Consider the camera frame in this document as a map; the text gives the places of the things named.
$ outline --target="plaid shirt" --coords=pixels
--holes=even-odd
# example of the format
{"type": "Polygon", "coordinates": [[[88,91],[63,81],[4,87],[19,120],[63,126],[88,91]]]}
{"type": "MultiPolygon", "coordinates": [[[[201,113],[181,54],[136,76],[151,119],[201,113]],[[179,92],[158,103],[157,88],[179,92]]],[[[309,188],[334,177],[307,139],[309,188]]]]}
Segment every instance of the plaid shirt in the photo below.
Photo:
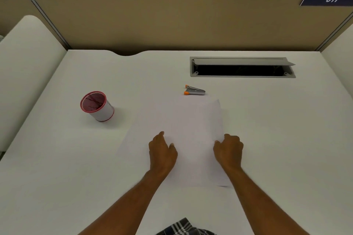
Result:
{"type": "Polygon", "coordinates": [[[187,218],[174,223],[168,228],[158,232],[156,235],[216,235],[205,229],[193,227],[187,218]]]}

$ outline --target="cylindrical container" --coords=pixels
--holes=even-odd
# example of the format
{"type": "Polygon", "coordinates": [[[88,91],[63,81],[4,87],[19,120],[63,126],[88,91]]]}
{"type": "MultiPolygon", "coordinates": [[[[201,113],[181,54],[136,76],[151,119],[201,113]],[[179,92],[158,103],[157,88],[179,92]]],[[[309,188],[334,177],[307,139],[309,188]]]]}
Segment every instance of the cylindrical container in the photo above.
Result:
{"type": "Polygon", "coordinates": [[[86,94],[82,98],[80,106],[85,113],[89,113],[99,122],[108,121],[114,114],[114,107],[109,103],[105,94],[100,91],[86,94]]]}

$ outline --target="small stapler with orange accents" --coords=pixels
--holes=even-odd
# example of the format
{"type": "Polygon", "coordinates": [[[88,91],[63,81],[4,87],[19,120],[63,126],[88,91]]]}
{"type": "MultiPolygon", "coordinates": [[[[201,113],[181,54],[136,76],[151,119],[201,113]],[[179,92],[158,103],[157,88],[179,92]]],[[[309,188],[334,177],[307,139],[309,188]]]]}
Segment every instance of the small stapler with orange accents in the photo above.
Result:
{"type": "Polygon", "coordinates": [[[199,89],[199,88],[194,88],[192,86],[185,85],[186,90],[184,91],[184,95],[205,95],[206,91],[199,89]]]}

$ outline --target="cubicle partition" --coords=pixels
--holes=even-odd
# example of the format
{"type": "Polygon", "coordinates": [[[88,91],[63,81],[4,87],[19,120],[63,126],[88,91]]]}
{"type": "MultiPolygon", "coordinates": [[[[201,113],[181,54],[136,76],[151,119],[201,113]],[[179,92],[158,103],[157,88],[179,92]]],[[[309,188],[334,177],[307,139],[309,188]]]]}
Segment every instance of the cubicle partition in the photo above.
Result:
{"type": "Polygon", "coordinates": [[[301,1],[5,0],[0,33],[32,14],[72,49],[322,51],[353,23],[352,6],[301,1]]]}

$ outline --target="metal flap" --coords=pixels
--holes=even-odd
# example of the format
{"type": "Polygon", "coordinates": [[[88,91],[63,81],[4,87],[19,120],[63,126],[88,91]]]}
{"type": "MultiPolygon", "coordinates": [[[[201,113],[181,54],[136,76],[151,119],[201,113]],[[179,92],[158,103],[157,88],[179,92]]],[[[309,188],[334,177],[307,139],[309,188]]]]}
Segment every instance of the metal flap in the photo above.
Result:
{"type": "Polygon", "coordinates": [[[287,58],[193,58],[196,65],[295,65],[287,58]]]}

